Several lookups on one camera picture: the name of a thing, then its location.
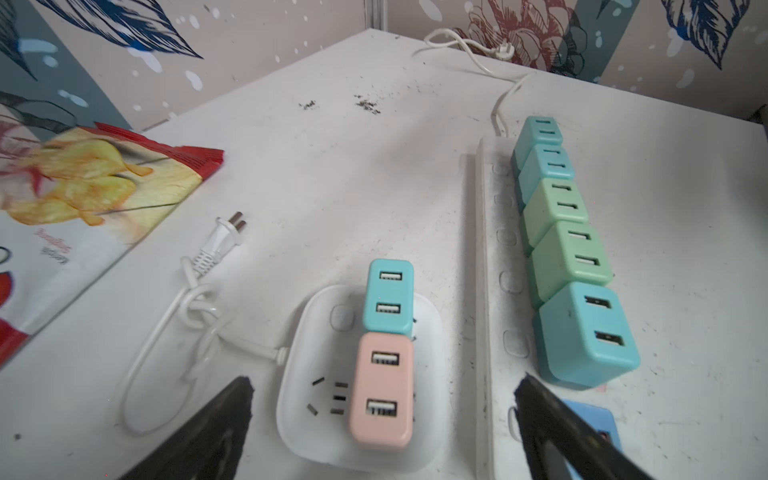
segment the cable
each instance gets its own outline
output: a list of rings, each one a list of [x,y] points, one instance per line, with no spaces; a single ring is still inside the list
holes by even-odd
[[[200,278],[210,272],[236,245],[242,243],[240,231],[246,225],[244,221],[240,220],[242,216],[242,213],[237,212],[228,221],[217,218],[216,229],[208,237],[194,261],[190,260],[189,257],[181,257],[181,269],[184,272],[187,285],[179,290],[160,321],[152,329],[130,369],[118,385],[114,398],[110,399],[110,408],[106,418],[107,427],[121,443],[134,445],[138,440],[157,443],[172,431],[169,425],[175,419],[184,420],[188,416],[181,414],[187,410],[190,400],[197,392],[197,380],[200,375],[220,350],[221,340],[255,356],[273,360],[278,366],[285,365],[289,352],[287,347],[273,349],[261,346],[226,331],[224,328],[235,317],[227,315],[215,303],[205,297],[207,293],[214,291],[211,284],[200,283]],[[195,348],[193,364],[182,376],[182,380],[189,383],[187,394],[181,407],[166,422],[148,430],[134,429],[125,417],[125,403],[128,393],[157,340],[177,311],[178,318],[182,323],[191,329],[204,330]],[[190,312],[199,312],[201,319],[193,318],[190,316]]]
[[[447,37],[451,37],[454,40],[453,41],[447,41],[445,43],[435,43],[432,41],[432,39],[438,35],[445,35]],[[502,124],[504,136],[509,136],[509,126],[507,123],[507,119],[504,117],[504,115],[500,112],[502,103],[507,98],[509,94],[514,94],[518,90],[520,90],[520,87],[522,86],[523,82],[530,77],[531,75],[535,74],[535,72],[527,73],[522,75],[521,77],[516,78],[510,78],[505,77],[503,75],[495,74],[493,71],[485,67],[480,61],[477,59],[477,55],[472,51],[472,49],[469,47],[469,45],[479,49],[480,51],[483,51],[484,53],[488,55],[493,55],[498,60],[508,61],[512,60],[512,57],[515,56],[515,47],[513,47],[511,44],[507,43],[507,41],[504,41],[501,45],[499,45],[496,48],[487,48],[483,44],[480,44],[474,40],[471,40],[470,38],[462,38],[456,33],[455,31],[449,29],[449,28],[438,28],[437,30],[432,31],[429,35],[424,37],[424,42],[430,47],[430,48],[447,48],[447,47],[453,47],[456,45],[459,45],[461,48],[464,49],[464,51],[467,52],[467,55],[469,55],[469,58],[472,60],[472,62],[477,65],[477,67],[480,70],[483,70],[486,74],[492,76],[493,78],[498,78],[499,80],[506,80],[511,81],[514,84],[502,94],[496,101],[496,104],[493,107],[493,110],[491,111],[491,121],[494,122],[494,126],[496,127],[496,130],[499,131],[499,134],[501,134],[502,130],[499,128],[499,126],[495,123],[495,119],[498,117],[499,123]]]

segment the chip bag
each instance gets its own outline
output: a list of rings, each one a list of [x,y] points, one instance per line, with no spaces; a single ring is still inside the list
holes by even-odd
[[[0,138],[0,366],[223,163],[96,124]]]

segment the square white power strip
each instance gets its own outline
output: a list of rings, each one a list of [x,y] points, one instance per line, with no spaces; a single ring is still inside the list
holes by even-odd
[[[449,391],[440,314],[413,296],[413,437],[401,452],[365,449],[349,433],[349,405],[366,288],[335,285],[307,303],[277,400],[277,430],[298,456],[365,472],[415,472],[448,435]]]

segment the long white power strip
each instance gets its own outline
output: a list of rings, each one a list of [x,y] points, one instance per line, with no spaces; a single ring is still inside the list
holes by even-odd
[[[280,396],[277,430],[288,448],[315,462],[365,472],[415,472],[448,435],[445,338],[438,310],[413,296],[413,437],[402,452],[365,449],[349,433],[349,404],[362,326],[365,286],[335,285],[307,303],[293,338]]]

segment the wallpaper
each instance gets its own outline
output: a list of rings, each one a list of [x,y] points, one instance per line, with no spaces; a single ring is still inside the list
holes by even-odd
[[[362,1],[0,0],[0,151],[146,129],[364,28]]]
[[[389,29],[435,28],[512,61],[748,118],[768,103],[768,2],[750,0],[389,0]]]

